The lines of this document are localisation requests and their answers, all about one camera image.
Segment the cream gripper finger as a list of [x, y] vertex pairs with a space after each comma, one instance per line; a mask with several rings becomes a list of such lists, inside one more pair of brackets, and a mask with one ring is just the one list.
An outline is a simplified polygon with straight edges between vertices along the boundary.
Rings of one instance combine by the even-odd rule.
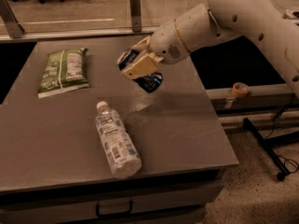
[[138, 52], [141, 51], [146, 51], [150, 52], [150, 41], [151, 41], [151, 36], [148, 35], [133, 46], [131, 46], [131, 49], [137, 50]]
[[160, 62], [164, 57], [156, 56], [153, 52], [141, 56], [136, 62], [129, 63], [121, 70], [121, 73], [128, 79], [134, 80], [145, 77], [157, 71]]

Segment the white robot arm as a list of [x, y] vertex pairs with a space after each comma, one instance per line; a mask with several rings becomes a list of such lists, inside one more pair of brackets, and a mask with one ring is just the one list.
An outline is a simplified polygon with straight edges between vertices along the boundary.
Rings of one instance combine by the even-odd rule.
[[159, 65], [178, 63], [190, 53], [244, 36], [299, 96], [299, 27], [269, 0], [207, 0], [161, 25], [118, 60], [123, 76], [136, 81]]

